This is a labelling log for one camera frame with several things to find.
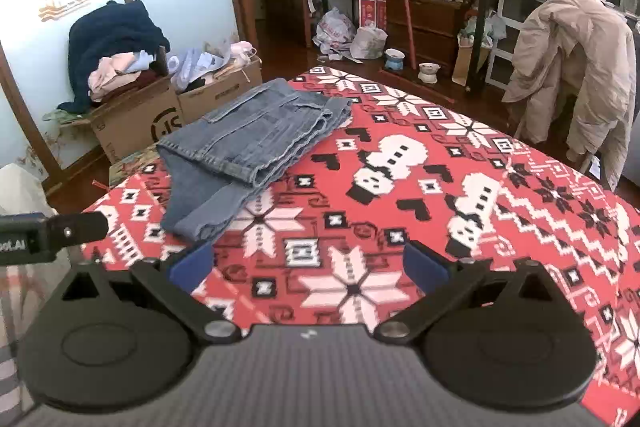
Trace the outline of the dark wooden drawer cabinet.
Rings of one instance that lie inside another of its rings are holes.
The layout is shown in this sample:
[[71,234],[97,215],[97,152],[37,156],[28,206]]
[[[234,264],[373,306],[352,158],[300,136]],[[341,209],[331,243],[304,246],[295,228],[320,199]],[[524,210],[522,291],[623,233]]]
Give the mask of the dark wooden drawer cabinet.
[[458,55],[458,32],[469,11],[467,3],[444,0],[386,0],[386,44],[410,56],[409,28],[412,28],[416,62],[440,66],[439,76],[450,76]]

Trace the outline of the cardboard box with items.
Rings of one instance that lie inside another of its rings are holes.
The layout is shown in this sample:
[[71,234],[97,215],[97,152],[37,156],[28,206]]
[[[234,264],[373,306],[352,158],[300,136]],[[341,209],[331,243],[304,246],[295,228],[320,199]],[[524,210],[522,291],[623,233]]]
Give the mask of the cardboard box with items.
[[262,84],[262,60],[248,41],[224,52],[191,48],[171,55],[168,70],[186,124]]

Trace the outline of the blue denim shorts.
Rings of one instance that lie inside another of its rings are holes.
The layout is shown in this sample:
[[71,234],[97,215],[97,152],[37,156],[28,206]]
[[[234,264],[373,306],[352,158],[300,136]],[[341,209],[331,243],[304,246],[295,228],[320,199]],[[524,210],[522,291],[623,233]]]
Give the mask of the blue denim shorts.
[[352,116],[352,101],[283,78],[250,89],[156,144],[170,176],[162,228],[215,242],[244,205]]

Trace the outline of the pink folded clothes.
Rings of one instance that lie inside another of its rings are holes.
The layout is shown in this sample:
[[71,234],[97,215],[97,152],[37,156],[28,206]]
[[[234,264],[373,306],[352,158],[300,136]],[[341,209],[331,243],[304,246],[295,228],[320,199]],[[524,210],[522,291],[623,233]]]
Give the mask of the pink folded clothes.
[[135,82],[154,61],[155,56],[145,50],[102,57],[88,77],[90,100],[99,103],[110,93]]

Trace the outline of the large cardboard box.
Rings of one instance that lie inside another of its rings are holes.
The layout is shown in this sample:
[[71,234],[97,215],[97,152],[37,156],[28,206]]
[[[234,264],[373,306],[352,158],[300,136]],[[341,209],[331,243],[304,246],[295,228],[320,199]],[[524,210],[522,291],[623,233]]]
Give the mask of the large cardboard box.
[[90,129],[111,164],[144,150],[184,124],[169,77],[127,91],[61,129]]

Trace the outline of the red snowman patterned tablecloth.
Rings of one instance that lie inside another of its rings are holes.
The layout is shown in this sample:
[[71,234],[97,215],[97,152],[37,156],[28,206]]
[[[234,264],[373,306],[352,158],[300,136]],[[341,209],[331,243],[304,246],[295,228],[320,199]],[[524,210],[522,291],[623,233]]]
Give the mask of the red snowman patterned tablecloth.
[[[352,117],[244,204],[194,295],[244,332],[296,334],[224,360],[241,382],[173,407],[180,426],[402,426],[416,377],[393,381],[375,325],[420,298],[412,241],[512,270],[542,263],[582,317],[598,365],[577,424],[639,413],[639,213],[487,124],[332,68],[294,87],[348,98]],[[376,379],[375,373],[386,376]]]

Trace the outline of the dark navy garment pile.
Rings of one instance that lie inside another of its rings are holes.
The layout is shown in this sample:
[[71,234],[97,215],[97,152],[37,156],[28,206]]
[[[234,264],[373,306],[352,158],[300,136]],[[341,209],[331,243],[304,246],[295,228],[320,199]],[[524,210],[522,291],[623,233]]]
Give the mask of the dark navy garment pile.
[[78,18],[68,33],[67,76],[73,100],[58,104],[70,114],[86,113],[90,107],[88,80],[103,57],[127,52],[155,54],[162,46],[170,50],[169,40],[149,16],[142,1],[109,1]]

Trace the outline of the beige puffer jacket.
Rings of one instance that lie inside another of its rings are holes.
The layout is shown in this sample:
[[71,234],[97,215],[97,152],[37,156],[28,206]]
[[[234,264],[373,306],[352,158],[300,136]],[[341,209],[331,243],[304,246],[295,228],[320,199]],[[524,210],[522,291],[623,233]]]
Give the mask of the beige puffer jacket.
[[520,135],[547,141],[572,96],[568,159],[598,155],[601,182],[615,190],[637,116],[636,44],[626,18],[599,0],[547,0],[523,23],[511,64],[502,101]]

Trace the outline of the red printed plastic bag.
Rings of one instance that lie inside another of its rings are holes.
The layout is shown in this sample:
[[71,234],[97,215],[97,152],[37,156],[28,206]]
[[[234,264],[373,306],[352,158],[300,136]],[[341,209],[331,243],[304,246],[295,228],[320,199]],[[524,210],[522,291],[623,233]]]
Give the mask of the red printed plastic bag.
[[348,52],[355,36],[356,28],[352,21],[339,9],[332,8],[322,16],[312,42],[322,54],[329,55]]

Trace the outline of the blue white ceramic pot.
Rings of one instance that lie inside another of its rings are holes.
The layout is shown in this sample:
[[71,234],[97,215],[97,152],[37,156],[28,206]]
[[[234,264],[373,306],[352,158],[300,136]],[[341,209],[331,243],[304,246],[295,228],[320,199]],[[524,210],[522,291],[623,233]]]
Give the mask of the blue white ceramic pot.
[[388,48],[384,52],[384,68],[390,72],[400,72],[404,69],[405,53],[398,49]]

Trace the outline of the white plastic bag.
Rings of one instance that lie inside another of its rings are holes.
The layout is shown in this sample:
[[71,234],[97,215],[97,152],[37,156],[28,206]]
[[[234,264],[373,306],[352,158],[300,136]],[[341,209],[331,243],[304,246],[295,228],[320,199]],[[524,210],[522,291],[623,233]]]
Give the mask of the white plastic bag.
[[386,31],[375,26],[361,26],[349,46],[355,60],[377,60],[383,55],[387,40]]

